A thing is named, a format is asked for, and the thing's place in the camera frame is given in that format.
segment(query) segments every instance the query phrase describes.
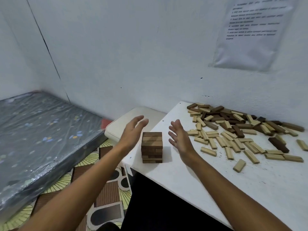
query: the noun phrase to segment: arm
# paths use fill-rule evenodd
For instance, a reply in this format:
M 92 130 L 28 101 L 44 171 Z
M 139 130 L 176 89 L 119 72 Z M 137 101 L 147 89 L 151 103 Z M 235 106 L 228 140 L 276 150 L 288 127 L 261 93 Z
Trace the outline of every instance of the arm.
M 51 199 L 19 230 L 75 230 L 117 165 L 138 142 L 142 129 L 148 124 L 148 119 L 145 119 L 136 126 L 143 118 L 138 116 L 130 121 L 124 129 L 121 140 L 110 152 Z
M 189 136 L 179 120 L 171 122 L 169 142 L 179 150 L 183 162 L 189 166 L 212 196 L 222 213 L 237 231 L 290 231 L 271 212 L 225 179 L 203 160 L 193 148 Z

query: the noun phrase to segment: jenga tower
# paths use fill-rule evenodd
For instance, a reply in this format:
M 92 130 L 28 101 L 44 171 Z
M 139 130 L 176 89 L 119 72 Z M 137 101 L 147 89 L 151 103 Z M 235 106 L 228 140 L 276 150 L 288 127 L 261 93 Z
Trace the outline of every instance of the jenga tower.
M 143 163 L 163 163 L 163 135 L 161 132 L 143 132 L 141 156 Z

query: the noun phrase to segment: hand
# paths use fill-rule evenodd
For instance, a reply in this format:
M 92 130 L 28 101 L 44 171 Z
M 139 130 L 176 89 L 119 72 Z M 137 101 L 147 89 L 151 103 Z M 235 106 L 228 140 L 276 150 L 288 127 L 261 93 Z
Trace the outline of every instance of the hand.
M 148 119 L 141 121 L 143 118 L 143 115 L 134 117 L 129 123 L 127 123 L 123 131 L 118 145 L 124 148 L 125 155 L 135 147 L 140 139 L 142 129 L 149 123 Z
M 174 134 L 171 131 L 168 132 L 168 134 L 173 138 L 173 140 L 169 139 L 169 142 L 178 149 L 182 161 L 188 167 L 192 167 L 194 162 L 196 162 L 196 160 L 200 160 L 199 158 L 201 157 L 192 146 L 190 138 L 187 132 L 183 129 L 179 119 L 175 122 L 171 122 L 169 129 L 175 133 Z

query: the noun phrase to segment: forearm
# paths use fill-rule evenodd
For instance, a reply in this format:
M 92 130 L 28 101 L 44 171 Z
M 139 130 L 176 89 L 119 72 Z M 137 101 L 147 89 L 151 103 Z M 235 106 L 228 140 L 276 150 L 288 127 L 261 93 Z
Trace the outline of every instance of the forearm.
M 242 192 L 201 158 L 195 159 L 192 170 L 212 196 L 234 230 L 288 230 L 271 212 Z
M 116 146 L 41 208 L 20 231 L 75 230 L 126 151 Z

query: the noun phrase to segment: white wall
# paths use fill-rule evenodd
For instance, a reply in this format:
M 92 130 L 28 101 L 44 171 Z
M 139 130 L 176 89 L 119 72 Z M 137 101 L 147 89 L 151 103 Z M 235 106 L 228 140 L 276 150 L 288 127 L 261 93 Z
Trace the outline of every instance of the white wall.
M 0 0 L 0 11 L 15 36 L 12 40 L 18 44 L 27 64 L 36 76 L 39 84 L 36 89 L 68 101 L 27 1 Z M 20 81 L 17 81 L 17 85 L 23 86 Z
M 39 88 L 10 27 L 0 12 L 0 100 Z
M 308 0 L 272 71 L 208 67 L 228 0 L 29 0 L 73 103 L 117 118 L 199 101 L 308 127 Z

